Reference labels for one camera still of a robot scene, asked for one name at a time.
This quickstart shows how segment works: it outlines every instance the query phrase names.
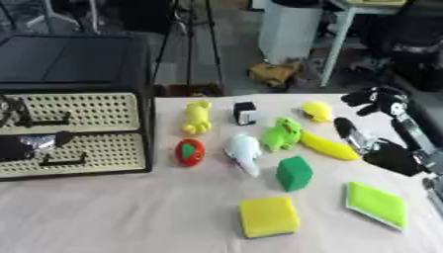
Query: yellow toy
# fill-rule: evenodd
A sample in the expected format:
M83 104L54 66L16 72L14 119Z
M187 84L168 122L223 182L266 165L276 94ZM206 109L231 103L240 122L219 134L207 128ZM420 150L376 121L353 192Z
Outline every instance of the yellow toy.
M358 160L360 156L349 145L337 143L302 130L300 141L307 147L341 160Z
M314 122L332 122L332 109L323 102L306 102L302 105L302 111Z
M204 100L189 103L186 106L186 122L182 125L182 129L189 134L207 132L212 127L208 120L210 108L211 103Z
M242 201L240 218L247 238L292 233L300 226L289 197Z

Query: perforated drawer front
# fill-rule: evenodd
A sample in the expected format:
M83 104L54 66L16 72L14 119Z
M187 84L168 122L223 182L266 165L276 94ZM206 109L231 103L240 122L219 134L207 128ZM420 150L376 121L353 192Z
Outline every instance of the perforated drawer front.
M53 133L67 131L121 131L139 128L136 96L132 93L26 94L7 95L22 98L33 121L60 121L70 113L68 125L15 126L14 114L0 134Z
M79 160L84 164L42 166L44 155L31 160L0 163L0 178L142 170L145 158L142 137L137 133L75 136L62 148L50 152L50 162Z

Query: white trash bin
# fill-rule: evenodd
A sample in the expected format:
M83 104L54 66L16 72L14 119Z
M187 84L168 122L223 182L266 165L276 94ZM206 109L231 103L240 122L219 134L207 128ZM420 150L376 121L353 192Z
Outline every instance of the white trash bin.
M321 12L318 4L288 7L268 0L258 44L269 63L308 58Z

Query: white tablecloth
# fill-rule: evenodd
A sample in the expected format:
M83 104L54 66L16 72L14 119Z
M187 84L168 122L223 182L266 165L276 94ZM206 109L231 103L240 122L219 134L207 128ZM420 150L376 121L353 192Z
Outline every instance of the white tablecloth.
M300 144L265 152L252 179L224 155L237 132L259 136L277 117L293 117L304 128L339 140L333 124L314 124L295 109L321 100L358 127L398 140L389 119L367 118L339 102L338 95L253 95L209 99L214 128L198 139L208 152L201 165L181 168L172 150L183 137L184 107L195 99L157 99L155 165L152 173L0 183L0 252L5 253L260 253L260 252L443 252L443 222L427 200L421 176L407 178L362 161L344 162ZM236 126L236 101L252 100L260 119ZM302 155L313 168L310 184L285 193L275 180L278 162ZM403 233L344 208L343 185L358 181L403 197L409 226ZM299 212L297 233L244 239L238 220L241 200L291 196Z

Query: red tomato toy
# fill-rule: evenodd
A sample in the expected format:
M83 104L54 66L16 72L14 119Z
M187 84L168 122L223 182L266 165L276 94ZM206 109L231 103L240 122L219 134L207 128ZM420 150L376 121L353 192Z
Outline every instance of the red tomato toy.
M205 146L193 138L185 138L175 147L175 157L183 166L194 166L205 157Z

